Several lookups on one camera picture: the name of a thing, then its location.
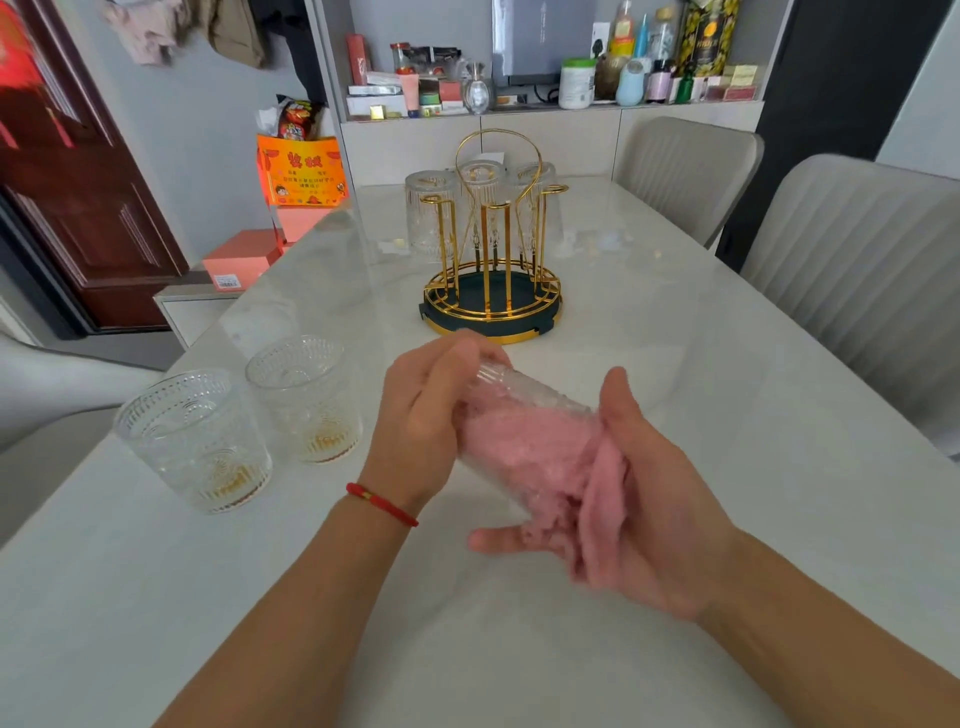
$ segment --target right hand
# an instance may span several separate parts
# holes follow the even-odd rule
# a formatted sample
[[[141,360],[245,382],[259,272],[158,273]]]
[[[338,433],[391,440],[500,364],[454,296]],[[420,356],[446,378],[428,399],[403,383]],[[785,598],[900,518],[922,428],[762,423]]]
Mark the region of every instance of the right hand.
[[[694,620],[719,596],[739,531],[684,452],[643,417],[622,368],[604,379],[600,418],[630,462],[619,591]],[[530,550],[519,526],[478,529],[469,547],[489,554]]]

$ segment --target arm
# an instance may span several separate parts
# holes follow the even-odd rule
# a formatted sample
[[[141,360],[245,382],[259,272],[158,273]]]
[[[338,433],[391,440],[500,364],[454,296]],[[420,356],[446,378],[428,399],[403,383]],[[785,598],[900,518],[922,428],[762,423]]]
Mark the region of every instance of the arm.
[[[698,618],[801,726],[960,725],[960,681],[739,534],[730,581]]]
[[[620,591],[696,621],[801,726],[960,725],[960,680],[738,530],[684,453],[643,417],[622,369],[600,417],[630,461]],[[525,550],[481,529],[485,553]]]
[[[475,380],[481,354],[509,364],[499,347],[464,331],[404,354],[387,372],[359,482],[414,518],[450,476],[453,407]],[[373,604],[408,531],[360,498],[340,500],[155,728],[333,725]]]

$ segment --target hand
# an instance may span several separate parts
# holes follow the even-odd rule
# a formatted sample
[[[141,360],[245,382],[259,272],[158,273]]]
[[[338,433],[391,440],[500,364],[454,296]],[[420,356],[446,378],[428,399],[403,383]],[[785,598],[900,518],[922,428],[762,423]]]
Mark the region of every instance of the hand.
[[[481,357],[510,366],[503,349],[467,329],[397,358],[383,381],[361,485],[414,517],[440,492],[457,457],[453,408]]]
[[[696,619],[719,595],[739,531],[684,452],[643,417],[621,368],[604,380],[600,418],[631,470],[619,591]],[[469,546],[482,553],[528,550],[518,526],[474,531]]]

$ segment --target forearm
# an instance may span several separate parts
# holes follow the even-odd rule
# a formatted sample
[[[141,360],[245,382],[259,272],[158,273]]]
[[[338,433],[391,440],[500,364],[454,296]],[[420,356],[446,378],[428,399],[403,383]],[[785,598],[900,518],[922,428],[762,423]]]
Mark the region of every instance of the forearm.
[[[408,529],[345,498],[155,728],[332,725],[373,604]]]
[[[699,620],[801,726],[960,725],[960,681],[743,534]]]

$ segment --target gray wall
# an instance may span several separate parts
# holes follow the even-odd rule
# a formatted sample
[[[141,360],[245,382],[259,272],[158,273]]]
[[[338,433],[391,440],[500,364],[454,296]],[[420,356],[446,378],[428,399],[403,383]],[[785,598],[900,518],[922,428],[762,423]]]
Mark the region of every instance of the gray wall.
[[[876,160],[960,180],[960,2],[940,29]]]
[[[270,69],[228,61],[196,31],[169,66],[138,66],[97,0],[55,2],[187,261],[240,230],[270,227],[255,111],[277,93],[304,93],[283,40],[272,38]]]

